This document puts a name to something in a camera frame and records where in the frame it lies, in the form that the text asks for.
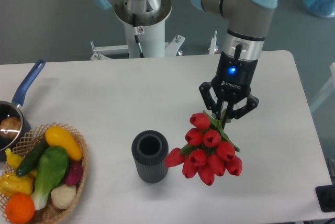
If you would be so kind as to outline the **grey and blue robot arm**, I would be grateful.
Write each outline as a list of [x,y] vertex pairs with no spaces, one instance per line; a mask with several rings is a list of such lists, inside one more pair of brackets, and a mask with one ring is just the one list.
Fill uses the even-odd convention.
[[[229,21],[215,77],[199,90],[206,105],[222,124],[239,119],[258,106],[250,84],[278,0],[190,0],[194,7]],[[94,0],[102,9],[113,8],[124,24],[131,58],[167,55],[165,20],[171,0]]]

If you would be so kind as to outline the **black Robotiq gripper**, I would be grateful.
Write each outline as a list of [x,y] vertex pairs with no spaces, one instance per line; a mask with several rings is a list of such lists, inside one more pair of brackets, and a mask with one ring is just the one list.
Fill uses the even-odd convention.
[[[258,60],[235,60],[224,52],[221,53],[215,77],[211,82],[203,82],[199,86],[205,106],[212,112],[215,119],[221,118],[223,101],[239,102],[247,98],[243,107],[236,110],[233,107],[226,109],[224,123],[240,119],[257,108],[259,99],[251,94],[250,87],[257,63]],[[211,88],[217,96],[216,101],[210,93]]]

